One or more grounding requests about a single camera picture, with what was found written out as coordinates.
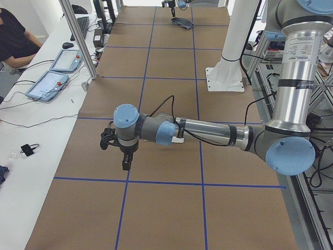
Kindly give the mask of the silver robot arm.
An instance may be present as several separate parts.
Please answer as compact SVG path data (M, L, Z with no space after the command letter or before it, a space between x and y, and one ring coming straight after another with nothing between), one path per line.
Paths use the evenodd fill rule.
M130 170L139 140L168 146L189 134L214 146L236 146L259 156L276 172L295 176L308 170L315 150L306 117L322 37L332 28L332 1L270 1L267 31L279 31L285 48L272 119L264 127L237 127L165 114L140 114L130 104L113 113L110 144L120 148L122 167Z

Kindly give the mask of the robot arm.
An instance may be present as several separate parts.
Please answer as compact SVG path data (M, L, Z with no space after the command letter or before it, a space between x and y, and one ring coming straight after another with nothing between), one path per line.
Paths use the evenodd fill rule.
M162 7L168 6L169 8L178 7L186 9L187 7L227 7L228 0L196 0L196 1L162 1Z

